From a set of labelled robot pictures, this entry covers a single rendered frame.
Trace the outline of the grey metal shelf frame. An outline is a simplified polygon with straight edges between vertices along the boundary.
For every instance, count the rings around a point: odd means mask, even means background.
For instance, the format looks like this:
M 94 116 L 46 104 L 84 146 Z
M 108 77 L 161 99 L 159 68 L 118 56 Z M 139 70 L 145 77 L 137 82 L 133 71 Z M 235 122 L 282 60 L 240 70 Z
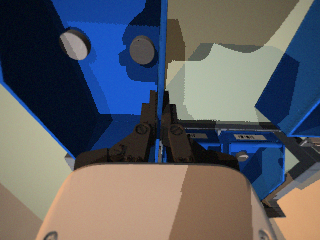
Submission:
M 275 125 L 246 125 L 246 124 L 212 124 L 212 123 L 178 123 L 185 130 L 214 130 L 220 135 L 221 131 L 257 131 L 274 134 L 283 145 L 300 161 L 284 175 L 284 182 L 267 195 L 261 203 L 268 218 L 286 218 L 277 201 L 294 188 L 306 181 L 320 170 L 320 138 L 287 137 Z M 313 148 L 314 149 L 313 149 Z M 317 152 L 317 151 L 318 152 Z

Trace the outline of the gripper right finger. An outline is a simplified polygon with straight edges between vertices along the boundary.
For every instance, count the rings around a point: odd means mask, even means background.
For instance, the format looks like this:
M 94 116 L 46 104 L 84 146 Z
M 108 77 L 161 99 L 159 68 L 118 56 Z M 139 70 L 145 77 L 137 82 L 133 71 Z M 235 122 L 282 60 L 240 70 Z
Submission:
M 240 171 L 236 157 L 206 150 L 186 134 L 184 127 L 178 124 L 176 104 L 169 102 L 169 91 L 164 91 L 160 141 L 165 147 L 168 163 L 219 164 Z

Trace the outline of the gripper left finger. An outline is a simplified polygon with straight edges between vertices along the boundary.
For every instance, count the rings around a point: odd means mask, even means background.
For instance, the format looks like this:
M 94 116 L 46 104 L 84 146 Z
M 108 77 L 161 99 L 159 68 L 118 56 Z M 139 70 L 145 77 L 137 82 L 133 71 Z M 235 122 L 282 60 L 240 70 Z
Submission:
M 135 125 L 133 132 L 111 148 L 79 154 L 75 159 L 74 170 L 102 162 L 148 162 L 150 148 L 157 139 L 157 107 L 158 92 L 150 90 L 149 103 L 142 103 L 140 123 Z

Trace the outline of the blue bin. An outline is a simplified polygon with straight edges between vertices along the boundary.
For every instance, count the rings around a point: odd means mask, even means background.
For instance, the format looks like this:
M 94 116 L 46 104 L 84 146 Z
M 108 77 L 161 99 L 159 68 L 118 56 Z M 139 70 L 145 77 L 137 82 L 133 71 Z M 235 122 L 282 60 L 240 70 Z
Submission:
M 156 90 L 157 139 L 148 162 L 158 162 L 167 10 L 168 0 L 0 0 L 0 84 L 74 160 L 131 134 Z M 90 43 L 83 60 L 60 47 L 70 29 Z M 130 55 L 139 35 L 155 47 L 145 65 Z
M 185 130 L 186 134 L 203 146 L 206 150 L 223 153 L 223 143 L 214 130 Z M 168 163 L 165 147 L 162 148 L 161 163 Z
M 285 148 L 267 132 L 221 131 L 223 153 L 246 152 L 248 159 L 239 162 L 243 173 L 260 201 L 284 182 Z
M 320 0 L 314 0 L 254 106 L 287 137 L 320 137 Z

